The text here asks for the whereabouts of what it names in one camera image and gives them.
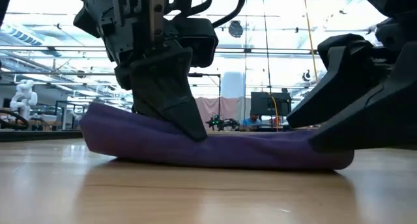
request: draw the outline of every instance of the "purple cloth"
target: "purple cloth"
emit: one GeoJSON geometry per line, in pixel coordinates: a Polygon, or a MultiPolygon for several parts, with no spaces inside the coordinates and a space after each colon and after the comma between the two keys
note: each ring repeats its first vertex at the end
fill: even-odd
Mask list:
{"type": "Polygon", "coordinates": [[[168,122],[93,103],[80,121],[89,150],[149,163],[245,169],[344,169],[354,152],[319,154],[313,130],[210,135],[196,143],[168,122]]]}

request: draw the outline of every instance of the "wooden table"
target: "wooden table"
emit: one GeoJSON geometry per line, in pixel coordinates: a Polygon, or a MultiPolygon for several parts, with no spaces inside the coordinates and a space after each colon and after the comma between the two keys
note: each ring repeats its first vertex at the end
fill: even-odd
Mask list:
{"type": "Polygon", "coordinates": [[[417,223],[417,152],[334,174],[114,161],[82,140],[0,144],[0,223],[417,223]]]}

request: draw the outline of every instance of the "person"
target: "person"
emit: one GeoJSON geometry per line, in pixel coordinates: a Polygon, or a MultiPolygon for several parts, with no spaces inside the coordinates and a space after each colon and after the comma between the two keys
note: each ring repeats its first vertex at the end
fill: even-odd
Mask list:
{"type": "Polygon", "coordinates": [[[248,119],[244,119],[242,125],[240,126],[241,130],[251,130],[254,126],[262,125],[261,120],[259,120],[258,115],[250,115],[248,119]]]}

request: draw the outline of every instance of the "yellow cable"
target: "yellow cable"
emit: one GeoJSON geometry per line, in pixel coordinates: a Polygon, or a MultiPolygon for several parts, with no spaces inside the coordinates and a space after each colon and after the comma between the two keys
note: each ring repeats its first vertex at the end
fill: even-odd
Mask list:
{"type": "Polygon", "coordinates": [[[313,39],[311,38],[311,27],[310,27],[310,20],[308,18],[308,9],[307,9],[307,0],[304,0],[304,6],[306,7],[306,18],[307,18],[307,27],[308,27],[308,38],[310,41],[310,50],[311,55],[313,56],[313,66],[314,66],[314,75],[316,84],[319,82],[319,76],[317,75],[317,67],[315,65],[315,57],[314,57],[314,48],[313,48],[313,39]]]}
{"type": "Polygon", "coordinates": [[[278,132],[278,122],[279,122],[279,120],[278,120],[278,107],[277,107],[277,105],[276,105],[276,101],[275,101],[275,98],[269,93],[269,92],[267,92],[268,94],[269,94],[269,96],[271,96],[271,99],[272,99],[272,101],[274,102],[274,105],[275,105],[275,114],[276,114],[276,131],[278,132]]]}

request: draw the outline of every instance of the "wooden surface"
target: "wooden surface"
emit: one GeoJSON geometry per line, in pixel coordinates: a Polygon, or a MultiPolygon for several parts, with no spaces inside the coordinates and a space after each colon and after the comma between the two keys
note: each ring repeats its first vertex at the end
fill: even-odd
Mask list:
{"type": "Polygon", "coordinates": [[[114,161],[82,140],[0,144],[0,223],[417,223],[417,152],[364,150],[338,173],[114,161]]]}

